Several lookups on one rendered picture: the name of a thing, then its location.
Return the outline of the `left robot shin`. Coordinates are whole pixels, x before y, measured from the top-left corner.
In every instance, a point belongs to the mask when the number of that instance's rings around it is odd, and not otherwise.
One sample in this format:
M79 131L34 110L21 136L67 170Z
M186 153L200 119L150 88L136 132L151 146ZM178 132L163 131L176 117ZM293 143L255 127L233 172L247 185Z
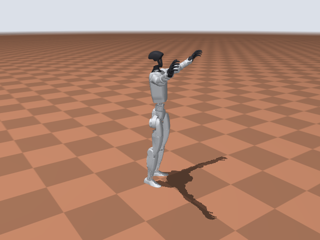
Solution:
M163 154L164 154L164 149L165 149L165 146L161 150L159 150L159 152L158 152L158 160L157 160L157 165L156 165L154 173L158 173L158 170L160 168L160 164L161 164L161 161L163 158Z

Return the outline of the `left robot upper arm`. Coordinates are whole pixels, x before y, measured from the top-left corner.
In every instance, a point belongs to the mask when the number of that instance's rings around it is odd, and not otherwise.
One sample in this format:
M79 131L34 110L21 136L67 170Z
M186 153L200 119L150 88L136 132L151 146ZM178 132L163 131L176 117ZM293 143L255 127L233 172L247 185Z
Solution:
M174 66L177 66L177 65L174 65ZM164 72L167 72L167 70L168 70L169 68L161 68L160 70L163 70ZM176 74L176 73L179 73L180 72L180 70L181 70L181 68L180 67L176 67L176 68L174 68L174 69L176 69L176 70L178 70L178 71L174 71L174 74Z

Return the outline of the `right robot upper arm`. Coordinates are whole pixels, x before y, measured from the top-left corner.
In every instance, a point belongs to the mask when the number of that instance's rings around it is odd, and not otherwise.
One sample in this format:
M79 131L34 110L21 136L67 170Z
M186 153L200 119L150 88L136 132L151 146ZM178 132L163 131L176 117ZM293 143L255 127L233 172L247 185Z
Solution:
M159 76L158 75L156 75L156 74L153 74L152 76L151 76L151 78L150 78L150 82L151 83L153 83L153 84L155 84L155 85L157 85L157 86L159 86L159 87L161 87L161 86L164 86L166 83L157 83L157 78L158 78Z

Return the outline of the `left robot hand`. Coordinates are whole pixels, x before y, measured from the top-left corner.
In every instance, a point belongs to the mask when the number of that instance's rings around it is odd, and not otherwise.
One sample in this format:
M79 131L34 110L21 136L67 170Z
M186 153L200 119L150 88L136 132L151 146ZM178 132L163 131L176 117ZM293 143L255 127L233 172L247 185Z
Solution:
M193 54L192 54L192 56L190 56L189 58L188 58L188 61L193 61L194 60L194 58L195 57L197 57L197 56L200 56L201 57L201 55L199 55L199 54L201 54L202 53L202 50L196 50Z

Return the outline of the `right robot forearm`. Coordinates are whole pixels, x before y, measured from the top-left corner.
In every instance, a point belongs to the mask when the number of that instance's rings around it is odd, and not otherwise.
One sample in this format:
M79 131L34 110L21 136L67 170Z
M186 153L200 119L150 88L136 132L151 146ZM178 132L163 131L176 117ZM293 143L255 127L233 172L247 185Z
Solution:
M173 74L172 77L174 77L174 74ZM157 84L158 84L158 83L165 84L165 83L166 83L168 80L170 80L170 79L171 79L171 77L168 77L167 72L165 72L163 75L161 75L161 76L159 76L159 77L157 78L156 83L157 83Z

